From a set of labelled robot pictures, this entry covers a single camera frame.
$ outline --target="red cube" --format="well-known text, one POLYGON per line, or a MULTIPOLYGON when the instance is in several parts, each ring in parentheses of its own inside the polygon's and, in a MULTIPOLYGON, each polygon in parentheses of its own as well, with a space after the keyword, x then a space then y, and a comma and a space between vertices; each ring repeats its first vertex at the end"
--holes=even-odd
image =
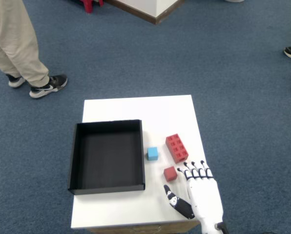
POLYGON ((164 169, 164 176, 167 181, 172 181, 177 178, 177 172, 174 167, 164 169))
POLYGON ((188 158, 189 154, 178 134, 166 137, 165 143, 173 156, 175 163, 185 161, 188 158))

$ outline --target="wooden baseboard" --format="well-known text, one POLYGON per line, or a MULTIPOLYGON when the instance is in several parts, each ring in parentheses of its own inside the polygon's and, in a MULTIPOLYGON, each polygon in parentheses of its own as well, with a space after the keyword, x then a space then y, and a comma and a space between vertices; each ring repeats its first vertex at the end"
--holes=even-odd
POLYGON ((161 13, 158 17, 151 16, 147 13, 141 12, 137 10, 136 8, 133 8, 131 6, 128 6, 120 1, 117 0, 104 0, 105 2, 116 6, 123 11, 126 11, 128 13, 131 13, 135 16, 138 16, 150 23, 153 24, 159 24, 161 23, 164 19, 166 19, 167 16, 169 16, 170 13, 172 13, 175 9, 177 9, 181 4, 184 3, 185 0, 177 0, 174 4, 172 4, 167 10, 165 10, 163 13, 161 13))
POLYGON ((93 228, 88 229, 88 231, 95 234, 174 234, 186 233, 199 224, 199 221, 184 221, 153 225, 93 228))

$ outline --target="open black box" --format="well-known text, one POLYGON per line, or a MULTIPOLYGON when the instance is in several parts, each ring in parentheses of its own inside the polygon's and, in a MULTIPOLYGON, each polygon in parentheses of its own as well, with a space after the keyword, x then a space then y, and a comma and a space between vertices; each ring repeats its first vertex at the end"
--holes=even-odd
POLYGON ((144 190, 141 120, 78 123, 68 190, 75 195, 144 190))

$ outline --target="white table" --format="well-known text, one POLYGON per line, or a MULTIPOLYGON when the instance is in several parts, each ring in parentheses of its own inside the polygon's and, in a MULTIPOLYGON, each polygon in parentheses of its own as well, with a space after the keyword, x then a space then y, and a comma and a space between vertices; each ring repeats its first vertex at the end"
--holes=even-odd
POLYGON ((183 166, 175 164, 165 145, 166 137, 175 133, 179 134, 189 153, 187 161, 205 160, 191 95, 84 102, 83 122, 124 119, 142 120, 145 154, 148 147, 158 147, 157 161, 145 158, 145 190, 75 195, 72 229, 187 221, 170 206, 163 188, 167 184, 176 195, 189 202, 185 177, 178 173, 177 179, 168 183, 163 170, 183 166))

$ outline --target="robotic hand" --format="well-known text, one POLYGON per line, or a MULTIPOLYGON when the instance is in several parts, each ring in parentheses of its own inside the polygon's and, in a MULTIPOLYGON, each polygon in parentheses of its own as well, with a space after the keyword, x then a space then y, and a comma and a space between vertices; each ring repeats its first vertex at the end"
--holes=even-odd
POLYGON ((203 234, 228 234, 223 222, 223 205, 216 180, 208 165, 201 161, 184 163, 185 168, 177 168, 187 179, 187 192, 191 205, 172 193, 164 185, 171 206, 188 219, 196 217, 202 226, 203 234))

